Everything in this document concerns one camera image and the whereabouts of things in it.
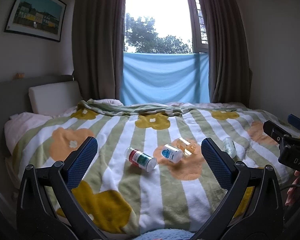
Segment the person's right hand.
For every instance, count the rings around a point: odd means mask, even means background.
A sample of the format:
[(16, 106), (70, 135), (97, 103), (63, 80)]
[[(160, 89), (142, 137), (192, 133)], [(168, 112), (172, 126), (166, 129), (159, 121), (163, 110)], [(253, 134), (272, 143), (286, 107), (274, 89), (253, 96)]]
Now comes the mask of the person's right hand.
[[(293, 185), (297, 184), (300, 180), (300, 172), (295, 171), (294, 176), (296, 176), (296, 179), (293, 181)], [(296, 187), (290, 187), (287, 191), (287, 198), (285, 202), (285, 206), (292, 206), (296, 201)]]

